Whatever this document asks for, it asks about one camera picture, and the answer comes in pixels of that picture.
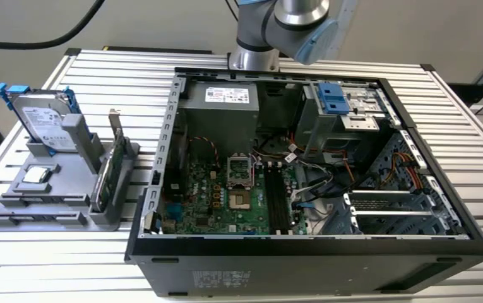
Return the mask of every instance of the case label sticker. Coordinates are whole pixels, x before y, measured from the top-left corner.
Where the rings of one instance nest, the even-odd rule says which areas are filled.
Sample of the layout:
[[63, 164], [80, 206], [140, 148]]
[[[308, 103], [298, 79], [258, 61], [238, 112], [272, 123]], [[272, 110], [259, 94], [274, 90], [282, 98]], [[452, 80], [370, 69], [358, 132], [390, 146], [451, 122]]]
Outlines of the case label sticker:
[[291, 161], [295, 160], [296, 157], [298, 157], [298, 155], [295, 153], [290, 153], [288, 156], [286, 156], [284, 160], [286, 160], [286, 162], [290, 163]]
[[250, 277], [251, 277], [250, 270], [192, 271], [194, 286], [196, 288], [247, 287]]
[[206, 102], [248, 103], [247, 88], [208, 87]]

